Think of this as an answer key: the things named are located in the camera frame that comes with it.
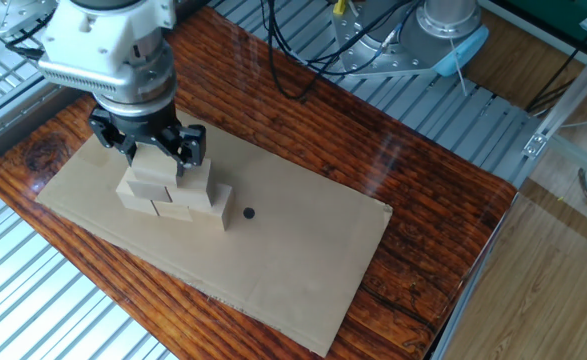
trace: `black dot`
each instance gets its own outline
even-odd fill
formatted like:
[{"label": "black dot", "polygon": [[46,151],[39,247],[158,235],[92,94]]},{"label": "black dot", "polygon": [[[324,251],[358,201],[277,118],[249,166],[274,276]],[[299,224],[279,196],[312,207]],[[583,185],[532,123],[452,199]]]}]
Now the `black dot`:
[{"label": "black dot", "polygon": [[253,210],[252,208],[245,208],[242,214],[244,214],[245,218],[251,220],[255,217],[255,210]]}]

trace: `metal grid floor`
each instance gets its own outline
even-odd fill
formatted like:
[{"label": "metal grid floor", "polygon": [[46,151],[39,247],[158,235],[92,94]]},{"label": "metal grid floor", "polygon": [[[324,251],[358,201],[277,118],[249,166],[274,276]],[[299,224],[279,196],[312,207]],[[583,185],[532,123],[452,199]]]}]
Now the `metal grid floor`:
[{"label": "metal grid floor", "polygon": [[176,359],[0,200],[0,359]]},{"label": "metal grid floor", "polygon": [[[282,32],[301,56],[336,50],[325,1],[276,4]],[[260,0],[215,0],[211,5],[266,37]],[[26,60],[6,59],[0,63],[0,99],[39,77]],[[520,150],[537,120],[470,81],[470,96],[465,97],[457,78],[435,74],[330,80],[518,187],[534,165]],[[0,359],[18,358],[175,357],[0,200]]]}]

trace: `metal bracket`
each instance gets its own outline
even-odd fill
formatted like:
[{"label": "metal bracket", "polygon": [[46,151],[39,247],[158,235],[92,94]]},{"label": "metal bracket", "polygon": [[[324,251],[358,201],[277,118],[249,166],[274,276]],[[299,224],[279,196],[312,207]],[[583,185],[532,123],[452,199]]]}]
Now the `metal bracket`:
[{"label": "metal bracket", "polygon": [[545,135],[540,133],[533,134],[529,142],[526,143],[524,150],[522,150],[522,155],[535,159],[542,153],[548,141],[549,138]]},{"label": "metal bracket", "polygon": [[[349,9],[347,6],[344,14],[332,15],[333,28],[335,30],[335,39],[338,46],[343,46],[352,37],[366,26],[363,24],[362,18],[364,17],[367,9],[373,11],[372,7],[384,6],[388,8],[390,2],[366,2],[358,3],[357,10],[360,12],[359,16]],[[398,9],[394,15],[403,15],[406,12],[405,8]],[[400,19],[394,19],[395,23],[389,19],[387,24],[390,25],[391,29],[397,24]],[[362,64],[369,61],[375,55],[379,48],[379,42],[365,35],[360,41],[355,43],[347,52],[340,55],[340,60],[345,70],[357,69]],[[402,45],[396,42],[389,44],[386,52],[380,55],[371,65],[367,68],[362,69],[351,76],[397,76],[403,74],[421,74],[431,72],[430,66],[424,64],[422,61],[417,59],[414,55],[409,53]]]}]

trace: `cardboard sheet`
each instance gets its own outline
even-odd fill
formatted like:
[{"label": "cardboard sheet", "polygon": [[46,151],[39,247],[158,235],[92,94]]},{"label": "cardboard sheet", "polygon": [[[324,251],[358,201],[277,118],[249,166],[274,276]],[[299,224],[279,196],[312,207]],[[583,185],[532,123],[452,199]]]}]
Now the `cardboard sheet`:
[{"label": "cardboard sheet", "polygon": [[227,231],[125,209],[115,188],[126,159],[95,136],[38,201],[325,356],[391,208],[213,126],[207,147],[212,180],[235,192]]}]

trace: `wooden floor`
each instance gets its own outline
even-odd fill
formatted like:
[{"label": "wooden floor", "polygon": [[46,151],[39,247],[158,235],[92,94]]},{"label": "wooden floor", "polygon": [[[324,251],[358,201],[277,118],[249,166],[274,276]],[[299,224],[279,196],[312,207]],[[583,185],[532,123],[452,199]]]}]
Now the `wooden floor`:
[{"label": "wooden floor", "polygon": [[[566,55],[492,14],[468,77],[520,107]],[[573,63],[556,85],[582,69]],[[587,120],[587,99],[567,123]],[[587,150],[587,126],[562,129]],[[587,199],[578,166],[547,151],[521,190],[445,359],[587,359]]]}]

